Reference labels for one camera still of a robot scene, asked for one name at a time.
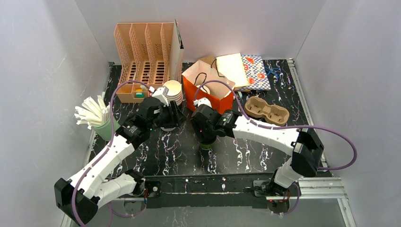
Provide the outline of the translucent white bottle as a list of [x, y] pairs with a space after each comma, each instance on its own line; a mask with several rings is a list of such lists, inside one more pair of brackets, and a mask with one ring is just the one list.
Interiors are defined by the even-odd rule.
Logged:
[[145, 85], [141, 85], [140, 88], [143, 92], [148, 92], [148, 88]]

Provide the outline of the blue checkered paper bag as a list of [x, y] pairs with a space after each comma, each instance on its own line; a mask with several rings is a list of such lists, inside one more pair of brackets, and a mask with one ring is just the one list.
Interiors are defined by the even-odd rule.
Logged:
[[258, 55], [241, 55], [248, 86], [239, 91], [270, 90], [270, 82], [264, 68], [263, 59]]

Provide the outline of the cream paper bag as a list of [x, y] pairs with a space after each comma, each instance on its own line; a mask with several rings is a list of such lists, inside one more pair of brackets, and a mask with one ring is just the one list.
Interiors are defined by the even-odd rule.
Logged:
[[217, 70], [228, 80], [234, 82], [236, 88], [249, 85], [240, 53], [218, 56]]

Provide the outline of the white lid stack upper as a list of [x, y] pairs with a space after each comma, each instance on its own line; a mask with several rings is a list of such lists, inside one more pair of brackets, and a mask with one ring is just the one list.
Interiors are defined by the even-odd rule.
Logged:
[[173, 131], [175, 128], [176, 128], [175, 126], [160, 127], [160, 129], [165, 131], [165, 132]]

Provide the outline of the white wrapped straws bundle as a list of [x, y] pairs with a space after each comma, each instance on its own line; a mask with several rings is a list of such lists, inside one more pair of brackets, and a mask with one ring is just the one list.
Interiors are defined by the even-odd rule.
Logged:
[[81, 106], [75, 106], [74, 117], [77, 125], [87, 125], [88, 129], [100, 127], [110, 121], [110, 105], [104, 102], [105, 92], [97, 96], [86, 98]]

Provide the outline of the stack of white paper cups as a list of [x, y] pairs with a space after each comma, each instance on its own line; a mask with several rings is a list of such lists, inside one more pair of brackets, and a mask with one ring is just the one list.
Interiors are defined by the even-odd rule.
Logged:
[[163, 84], [168, 89], [165, 95], [168, 102], [174, 101], [178, 106], [183, 102], [182, 84], [176, 80], [169, 80]]

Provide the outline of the orange paper bag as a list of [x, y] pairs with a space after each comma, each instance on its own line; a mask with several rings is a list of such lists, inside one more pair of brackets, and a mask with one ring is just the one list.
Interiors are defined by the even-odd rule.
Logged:
[[207, 98], [220, 114], [232, 108], [235, 83], [210, 64], [198, 60], [183, 73], [186, 106], [195, 111], [194, 100]]

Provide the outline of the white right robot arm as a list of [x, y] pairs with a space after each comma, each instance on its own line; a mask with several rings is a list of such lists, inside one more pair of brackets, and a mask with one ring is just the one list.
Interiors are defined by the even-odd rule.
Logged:
[[226, 110], [220, 114], [205, 104], [192, 113], [191, 124], [203, 145], [214, 143], [217, 137], [231, 137], [256, 141], [290, 155], [291, 158], [275, 171], [271, 186], [286, 189], [302, 177], [317, 175], [324, 146], [314, 129], [279, 129], [236, 111]]

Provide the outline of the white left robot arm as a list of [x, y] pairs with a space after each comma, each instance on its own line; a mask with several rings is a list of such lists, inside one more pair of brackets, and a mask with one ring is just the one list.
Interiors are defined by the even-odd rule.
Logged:
[[142, 195], [145, 177], [128, 170], [105, 182], [106, 177], [127, 156], [147, 141], [158, 128], [171, 129], [185, 122], [186, 117], [174, 101], [164, 104], [155, 97], [145, 98], [138, 110], [129, 115], [104, 149], [84, 168], [54, 185], [56, 206], [81, 227], [95, 216], [98, 209], [129, 193]]

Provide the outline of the pink desk organizer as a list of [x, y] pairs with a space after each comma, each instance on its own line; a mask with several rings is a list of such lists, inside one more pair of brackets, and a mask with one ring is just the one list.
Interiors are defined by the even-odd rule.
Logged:
[[140, 103], [142, 83], [158, 88], [182, 80], [184, 46], [178, 23], [118, 23], [114, 38], [122, 64], [116, 95], [122, 103]]

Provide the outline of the blue rubber bands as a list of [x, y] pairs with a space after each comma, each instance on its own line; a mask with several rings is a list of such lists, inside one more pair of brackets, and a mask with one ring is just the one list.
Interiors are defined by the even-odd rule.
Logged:
[[266, 72], [265, 79], [267, 79], [270, 74], [272, 74], [276, 79], [280, 78], [280, 75], [281, 75], [281, 69], [280, 68], [271, 68], [270, 69], [270, 68], [265, 66], [264, 69], [265, 69], [265, 72]]

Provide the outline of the brown pulp cup carrier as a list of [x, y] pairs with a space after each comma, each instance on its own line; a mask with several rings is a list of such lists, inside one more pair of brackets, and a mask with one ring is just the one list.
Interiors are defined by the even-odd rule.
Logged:
[[247, 100], [244, 110], [248, 116], [258, 119], [263, 118], [267, 123], [277, 126], [286, 125], [290, 116], [286, 108], [279, 105], [270, 105], [257, 96], [252, 96]]

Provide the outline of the white plastic cup lid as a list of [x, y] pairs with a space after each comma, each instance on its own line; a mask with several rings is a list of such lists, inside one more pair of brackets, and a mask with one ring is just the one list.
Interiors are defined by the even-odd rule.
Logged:
[[201, 87], [200, 85], [197, 85], [197, 88], [200, 88], [200, 90], [204, 93], [210, 94], [210, 89], [207, 86]]

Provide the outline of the green stamp box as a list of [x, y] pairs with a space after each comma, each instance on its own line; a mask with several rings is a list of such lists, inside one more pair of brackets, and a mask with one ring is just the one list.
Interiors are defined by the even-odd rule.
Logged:
[[144, 98], [145, 97], [145, 93], [144, 92], [136, 92], [135, 93], [135, 98]]

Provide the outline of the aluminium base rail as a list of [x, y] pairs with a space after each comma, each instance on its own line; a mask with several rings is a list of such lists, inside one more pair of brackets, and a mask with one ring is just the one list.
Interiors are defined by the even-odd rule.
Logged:
[[261, 175], [173, 175], [173, 176], [130, 176], [122, 174], [110, 181], [85, 176], [68, 181], [78, 192], [88, 198], [99, 197], [114, 200], [126, 194], [159, 197], [161, 194], [242, 194], [253, 193], [256, 197], [280, 196], [290, 191], [291, 196], [301, 198], [345, 198], [346, 192], [339, 178], [315, 177], [295, 181], [288, 189], [275, 187], [270, 192], [271, 174]]

